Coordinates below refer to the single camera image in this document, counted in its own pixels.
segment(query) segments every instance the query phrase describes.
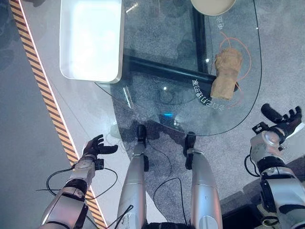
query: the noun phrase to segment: blue light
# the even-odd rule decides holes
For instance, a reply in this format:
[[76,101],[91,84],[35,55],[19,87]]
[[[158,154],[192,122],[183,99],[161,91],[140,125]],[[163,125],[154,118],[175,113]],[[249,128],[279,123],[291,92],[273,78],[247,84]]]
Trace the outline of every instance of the blue light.
[[170,118],[173,116],[172,113],[164,113],[163,115],[164,115],[165,117],[170,117]]

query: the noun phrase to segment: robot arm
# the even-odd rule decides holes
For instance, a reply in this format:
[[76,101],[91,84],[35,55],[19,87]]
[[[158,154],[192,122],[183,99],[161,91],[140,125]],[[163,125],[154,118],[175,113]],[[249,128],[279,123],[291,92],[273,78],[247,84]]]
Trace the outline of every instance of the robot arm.
[[263,114],[277,125],[268,127],[260,123],[253,130],[250,158],[256,164],[261,178],[263,207],[277,214],[281,228],[305,227],[305,188],[281,157],[280,144],[304,127],[301,109],[290,110],[281,116],[268,104]]
[[95,176],[95,171],[104,168],[104,160],[98,154],[112,154],[118,146],[104,146],[103,135],[89,141],[83,149],[83,156],[65,186],[46,208],[39,229],[80,229],[88,212],[85,195]]

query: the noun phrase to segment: orange and black warning stripe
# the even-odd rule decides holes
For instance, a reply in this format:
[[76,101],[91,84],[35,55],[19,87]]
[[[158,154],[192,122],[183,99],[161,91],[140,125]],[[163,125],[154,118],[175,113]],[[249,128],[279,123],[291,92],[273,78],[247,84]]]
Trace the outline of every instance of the orange and black warning stripe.
[[[51,91],[51,87],[48,83],[48,80],[45,76],[42,64],[40,62],[39,56],[35,51],[34,42],[30,35],[30,30],[27,26],[24,12],[22,10],[21,3],[18,0],[9,0],[10,8],[13,13],[17,29],[21,41],[23,43],[23,48],[28,57],[30,65],[32,67],[34,77],[39,86],[42,98],[46,104],[46,107],[49,111],[52,122],[55,126],[58,137],[61,140],[64,151],[66,152],[67,158],[71,165],[78,161],[78,157],[75,153],[75,149],[70,140],[67,128],[63,122],[63,117],[60,113],[60,109],[57,107],[54,95]],[[86,194],[86,198],[94,198],[91,188]],[[89,210],[92,213],[96,225],[103,229],[106,228],[102,212],[98,207],[98,204],[95,199],[86,200]]]

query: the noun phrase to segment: glass table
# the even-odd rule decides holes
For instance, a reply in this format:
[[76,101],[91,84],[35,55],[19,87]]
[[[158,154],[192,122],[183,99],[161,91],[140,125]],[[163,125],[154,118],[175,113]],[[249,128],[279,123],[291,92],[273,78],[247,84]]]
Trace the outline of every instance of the glass table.
[[[261,82],[255,5],[237,0],[220,16],[203,16],[189,0],[125,0],[124,55],[118,83],[97,85],[147,120],[196,135],[224,133],[250,113]],[[210,97],[215,55],[243,55],[232,100]]]

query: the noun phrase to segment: white container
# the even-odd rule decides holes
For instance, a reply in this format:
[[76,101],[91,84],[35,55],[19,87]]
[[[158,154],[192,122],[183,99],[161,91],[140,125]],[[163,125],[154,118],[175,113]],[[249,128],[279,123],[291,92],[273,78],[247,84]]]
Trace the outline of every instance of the white container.
[[60,69],[69,79],[116,83],[122,75],[122,0],[62,0]]

